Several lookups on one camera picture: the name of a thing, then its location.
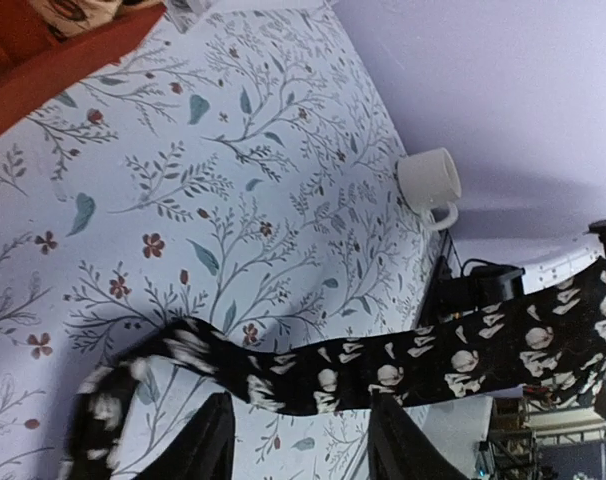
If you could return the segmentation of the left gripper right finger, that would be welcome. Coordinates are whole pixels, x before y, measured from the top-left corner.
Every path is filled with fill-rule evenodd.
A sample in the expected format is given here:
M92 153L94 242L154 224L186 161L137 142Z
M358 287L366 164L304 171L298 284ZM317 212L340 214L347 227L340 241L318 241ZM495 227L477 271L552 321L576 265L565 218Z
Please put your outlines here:
M372 397L368 468L373 480L465 479L390 394Z

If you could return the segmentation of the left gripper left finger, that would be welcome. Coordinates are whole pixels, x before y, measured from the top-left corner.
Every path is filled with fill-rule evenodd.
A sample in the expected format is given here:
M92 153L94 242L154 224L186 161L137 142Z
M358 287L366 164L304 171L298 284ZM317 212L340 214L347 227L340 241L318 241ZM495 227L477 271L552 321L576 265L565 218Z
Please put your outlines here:
M158 480L231 479L233 404L229 393L214 393L163 453L150 464Z

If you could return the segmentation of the black white floral tie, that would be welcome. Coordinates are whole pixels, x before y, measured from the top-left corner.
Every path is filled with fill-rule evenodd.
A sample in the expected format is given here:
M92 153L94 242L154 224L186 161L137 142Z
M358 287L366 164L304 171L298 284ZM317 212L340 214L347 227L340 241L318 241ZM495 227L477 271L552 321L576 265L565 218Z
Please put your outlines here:
M111 477L133 394L154 357L290 416L365 409L377 394L414 407L547 381L562 401L572 389L594 388L605 367L606 259L459 321L284 353L237 345L198 318L177 319L81 384L61 478Z

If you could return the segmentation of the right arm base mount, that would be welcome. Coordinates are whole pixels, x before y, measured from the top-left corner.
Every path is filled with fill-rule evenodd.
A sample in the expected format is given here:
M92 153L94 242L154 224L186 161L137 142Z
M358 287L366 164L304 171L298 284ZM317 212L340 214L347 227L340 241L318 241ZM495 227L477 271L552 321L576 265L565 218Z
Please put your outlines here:
M432 326L455 314L466 314L524 295L525 269L472 259L468 274L454 276L445 256L437 258L418 314L418 326Z

